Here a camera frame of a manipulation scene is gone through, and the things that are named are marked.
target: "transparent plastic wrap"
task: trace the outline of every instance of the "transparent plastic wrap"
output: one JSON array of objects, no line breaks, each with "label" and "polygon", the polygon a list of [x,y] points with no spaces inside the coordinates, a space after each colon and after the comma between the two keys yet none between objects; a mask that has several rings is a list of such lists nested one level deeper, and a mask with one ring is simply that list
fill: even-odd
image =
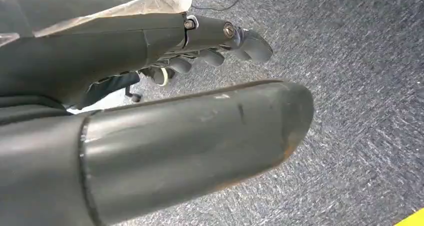
[{"label": "transparent plastic wrap", "polygon": [[187,11],[192,0],[0,0],[0,46],[97,18]]}]

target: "metal screw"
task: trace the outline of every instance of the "metal screw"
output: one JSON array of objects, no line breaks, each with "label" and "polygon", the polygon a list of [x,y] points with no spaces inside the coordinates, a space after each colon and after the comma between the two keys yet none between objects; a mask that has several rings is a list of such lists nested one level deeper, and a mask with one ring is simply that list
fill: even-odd
[{"label": "metal screw", "polygon": [[228,38],[232,38],[234,36],[234,26],[233,24],[227,22],[224,25],[224,34]]},{"label": "metal screw", "polygon": [[185,27],[187,30],[191,30],[191,29],[196,28],[196,24],[195,24],[195,23],[194,23],[194,21],[192,21],[192,20],[186,20],[186,21],[184,22],[184,27]]}]

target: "gray carpet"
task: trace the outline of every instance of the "gray carpet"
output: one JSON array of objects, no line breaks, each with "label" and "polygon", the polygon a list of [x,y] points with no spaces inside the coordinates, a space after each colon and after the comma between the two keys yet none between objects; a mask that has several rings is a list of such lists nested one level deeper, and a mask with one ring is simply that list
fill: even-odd
[{"label": "gray carpet", "polygon": [[148,100],[283,78],[313,92],[314,122],[278,169],[123,226],[388,226],[424,207],[424,0],[241,0],[192,12],[255,29],[275,55],[196,62],[165,88],[144,80]]}]

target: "black cable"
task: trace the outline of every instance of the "black cable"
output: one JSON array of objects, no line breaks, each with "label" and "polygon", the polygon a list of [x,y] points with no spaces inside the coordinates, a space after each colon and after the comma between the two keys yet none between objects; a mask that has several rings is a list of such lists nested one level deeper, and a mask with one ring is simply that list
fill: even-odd
[{"label": "black cable", "polygon": [[221,9],[217,9],[217,8],[213,8],[213,7],[201,7],[201,6],[195,6],[195,5],[191,5],[194,9],[198,9],[198,10],[216,10],[216,11],[225,11],[228,9],[231,9],[233,6],[235,6],[240,0],[235,0],[230,6],[221,8]]},{"label": "black cable", "polygon": [[217,9],[217,8],[213,8],[213,7],[203,7],[203,6],[196,6],[196,5],[191,5],[194,9],[198,9],[198,10],[216,10],[216,11],[226,11],[231,9],[233,6],[235,6],[240,0],[235,0],[231,5],[221,8],[221,9]]}]

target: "yellow floor marking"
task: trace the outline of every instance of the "yellow floor marking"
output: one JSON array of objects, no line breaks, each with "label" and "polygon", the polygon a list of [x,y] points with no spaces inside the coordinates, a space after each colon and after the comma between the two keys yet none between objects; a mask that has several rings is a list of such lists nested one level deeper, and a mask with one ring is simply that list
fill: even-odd
[{"label": "yellow floor marking", "polygon": [[424,208],[400,221],[395,226],[424,226]]}]

